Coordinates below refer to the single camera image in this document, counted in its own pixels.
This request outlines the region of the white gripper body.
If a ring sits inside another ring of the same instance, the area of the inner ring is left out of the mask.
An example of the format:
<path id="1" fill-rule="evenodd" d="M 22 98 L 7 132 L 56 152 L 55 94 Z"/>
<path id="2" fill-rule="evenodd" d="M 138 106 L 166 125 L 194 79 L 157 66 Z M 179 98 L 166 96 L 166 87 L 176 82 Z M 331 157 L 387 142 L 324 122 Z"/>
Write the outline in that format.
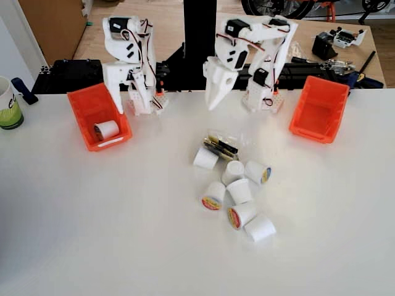
<path id="1" fill-rule="evenodd" d="M 140 25 L 140 19 L 135 15 L 105 17 L 102 20 L 104 47 L 116 59 L 115 66 L 119 66 L 118 72 L 122 75 L 120 83 L 125 85 L 141 71 Z"/>
<path id="2" fill-rule="evenodd" d="M 248 18 L 229 18 L 215 34 L 214 54 L 205 66 L 215 68 L 215 91 L 231 91 L 243 72 L 250 48 L 256 45 L 256 25 Z"/>

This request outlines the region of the white fixed gripper finger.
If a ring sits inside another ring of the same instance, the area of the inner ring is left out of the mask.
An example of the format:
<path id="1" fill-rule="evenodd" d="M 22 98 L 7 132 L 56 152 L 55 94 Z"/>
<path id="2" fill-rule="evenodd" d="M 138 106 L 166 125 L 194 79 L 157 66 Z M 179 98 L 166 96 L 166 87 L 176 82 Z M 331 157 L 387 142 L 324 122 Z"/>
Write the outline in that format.
<path id="1" fill-rule="evenodd" d="M 210 110 L 214 110 L 229 94 L 229 90 L 219 89 L 210 97 Z"/>
<path id="2" fill-rule="evenodd" d="M 123 104 L 120 95 L 120 85 L 118 83 L 109 83 L 106 84 L 106 88 L 111 95 L 111 98 L 118 110 L 118 113 L 123 113 Z"/>

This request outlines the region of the white moving gripper finger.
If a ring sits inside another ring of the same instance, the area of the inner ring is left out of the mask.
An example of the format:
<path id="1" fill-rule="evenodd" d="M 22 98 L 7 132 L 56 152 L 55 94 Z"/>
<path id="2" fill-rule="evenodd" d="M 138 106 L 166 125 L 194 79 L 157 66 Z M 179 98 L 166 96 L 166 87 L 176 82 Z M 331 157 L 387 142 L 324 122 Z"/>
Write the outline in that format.
<path id="1" fill-rule="evenodd" d="M 131 90 L 131 100 L 134 105 L 135 114 L 150 114 L 151 113 L 151 96 L 150 92 L 145 87 L 144 75 L 141 72 L 132 75 L 132 84 L 135 90 Z"/>
<path id="2" fill-rule="evenodd" d="M 205 102 L 208 109 L 213 110 L 215 108 L 215 68 L 212 66 L 204 66 L 204 74 L 206 77 Z"/>

